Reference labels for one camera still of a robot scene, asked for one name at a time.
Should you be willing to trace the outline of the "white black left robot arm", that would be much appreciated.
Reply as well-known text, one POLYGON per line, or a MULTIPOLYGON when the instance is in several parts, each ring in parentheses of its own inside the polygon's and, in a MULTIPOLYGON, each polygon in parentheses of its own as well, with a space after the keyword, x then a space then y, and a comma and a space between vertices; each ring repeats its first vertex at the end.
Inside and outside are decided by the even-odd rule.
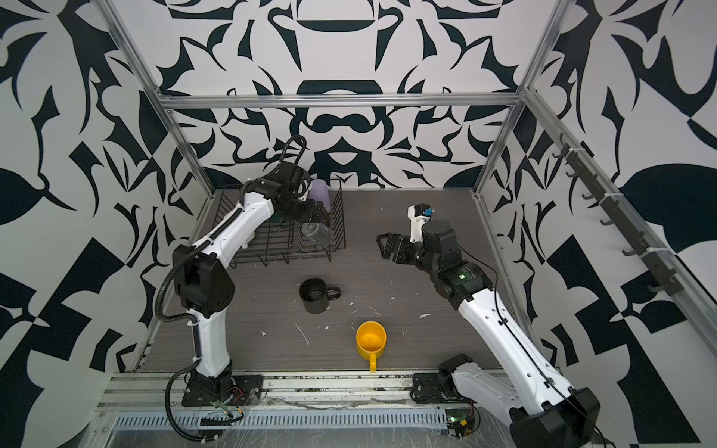
POLYGON ((248 247, 256 231, 273 216, 299 224, 314 246, 328 250, 333 239, 329 213, 323 202, 310 198, 311 177, 300 168, 300 157, 286 159, 292 144, 300 153, 307 140, 300 134, 285 143, 277 166, 263 177, 240 187, 236 206, 204 237, 178 246, 172 267, 159 287, 153 305, 158 321, 185 319, 192 330, 190 366, 174 373, 169 383, 188 378, 188 390, 202 404, 222 411, 211 425, 233 425, 243 420, 233 393, 233 365, 226 343, 226 310, 235 296, 235 283, 227 269, 236 253, 248 247))

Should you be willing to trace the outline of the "yellow ceramic mug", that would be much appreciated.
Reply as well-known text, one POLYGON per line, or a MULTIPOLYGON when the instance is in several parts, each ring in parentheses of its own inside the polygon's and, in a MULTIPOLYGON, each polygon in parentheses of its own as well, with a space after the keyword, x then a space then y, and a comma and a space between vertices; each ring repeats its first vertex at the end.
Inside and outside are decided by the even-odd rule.
POLYGON ((362 323, 356 331, 358 354, 369 363, 371 373, 376 373, 377 361, 385 352, 388 341, 386 329, 376 321, 362 323))

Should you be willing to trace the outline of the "clear glass cup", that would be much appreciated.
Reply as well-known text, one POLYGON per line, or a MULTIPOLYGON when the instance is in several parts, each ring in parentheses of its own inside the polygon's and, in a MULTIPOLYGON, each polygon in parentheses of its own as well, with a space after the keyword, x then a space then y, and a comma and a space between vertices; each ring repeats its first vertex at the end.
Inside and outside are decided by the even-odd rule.
POLYGON ((312 245, 330 246, 333 240, 333 230, 320 222, 304 222, 301 228, 302 236, 312 245))

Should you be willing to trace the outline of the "black wire dish rack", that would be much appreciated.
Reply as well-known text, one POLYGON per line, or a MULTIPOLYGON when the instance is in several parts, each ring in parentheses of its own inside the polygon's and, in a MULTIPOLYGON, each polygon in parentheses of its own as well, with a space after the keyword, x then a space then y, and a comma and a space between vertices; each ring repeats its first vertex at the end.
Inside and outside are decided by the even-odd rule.
POLYGON ((236 268, 239 264, 261 264, 268 266, 270 262, 283 261, 289 264, 295 259, 327 258, 338 250, 347 247, 347 232, 345 231, 345 207, 342 184, 338 178, 330 180, 330 228, 334 236, 330 246, 317 246, 310 244, 301 232, 302 223, 285 221, 281 218, 270 218, 255 232, 255 237, 246 248, 240 248, 233 256, 229 266, 236 268))

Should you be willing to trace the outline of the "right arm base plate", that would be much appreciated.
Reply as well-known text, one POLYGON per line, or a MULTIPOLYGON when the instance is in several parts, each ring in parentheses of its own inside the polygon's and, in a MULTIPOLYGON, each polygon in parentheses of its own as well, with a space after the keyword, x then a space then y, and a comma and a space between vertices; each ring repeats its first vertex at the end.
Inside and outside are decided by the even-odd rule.
POLYGON ((417 404, 489 404, 489 396, 479 389, 478 377, 471 373, 414 373, 409 397, 417 404))

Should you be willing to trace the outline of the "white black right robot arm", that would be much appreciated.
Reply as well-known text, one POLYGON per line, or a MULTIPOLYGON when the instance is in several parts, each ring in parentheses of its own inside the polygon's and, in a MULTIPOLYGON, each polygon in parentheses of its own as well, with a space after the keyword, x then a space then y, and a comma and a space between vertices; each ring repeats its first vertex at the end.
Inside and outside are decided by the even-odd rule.
POLYGON ((444 362, 454 394, 477 404, 508 427, 517 447, 590 447, 602 437, 599 400, 589 388, 575 388, 523 332, 498 295, 493 278, 465 257, 446 221, 429 220, 420 237, 377 236, 381 256, 429 275, 440 296, 465 319, 498 360, 502 381, 474 361, 455 356, 444 362))

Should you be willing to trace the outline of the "lilac plastic cup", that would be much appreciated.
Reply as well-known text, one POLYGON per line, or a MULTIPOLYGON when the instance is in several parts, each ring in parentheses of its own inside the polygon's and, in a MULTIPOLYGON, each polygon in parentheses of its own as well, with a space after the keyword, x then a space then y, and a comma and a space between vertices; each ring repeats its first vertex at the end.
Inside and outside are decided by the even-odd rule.
POLYGON ((328 213, 332 211, 329 187, 325 180, 319 178, 312 180, 308 198, 314 200, 316 203, 322 203, 328 213))

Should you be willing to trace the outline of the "black ceramic mug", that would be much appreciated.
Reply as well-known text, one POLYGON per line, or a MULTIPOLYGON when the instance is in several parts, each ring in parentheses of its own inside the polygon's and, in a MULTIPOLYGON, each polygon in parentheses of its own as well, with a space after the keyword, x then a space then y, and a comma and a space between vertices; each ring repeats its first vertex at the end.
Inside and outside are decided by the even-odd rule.
POLYGON ((341 297, 342 291, 339 287, 328 286, 320 278, 309 278, 300 285, 299 294, 305 311, 319 315, 328 309, 331 301, 341 297))

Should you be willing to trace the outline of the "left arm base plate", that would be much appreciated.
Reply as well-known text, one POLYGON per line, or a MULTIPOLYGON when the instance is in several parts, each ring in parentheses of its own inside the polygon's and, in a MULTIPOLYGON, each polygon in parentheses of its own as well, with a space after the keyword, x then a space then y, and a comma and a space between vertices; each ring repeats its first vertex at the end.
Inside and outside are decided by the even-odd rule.
POLYGON ((220 378, 194 375, 185 389, 181 405, 201 407, 221 401, 226 405, 243 406, 259 399, 264 377, 258 374, 223 375, 220 378))

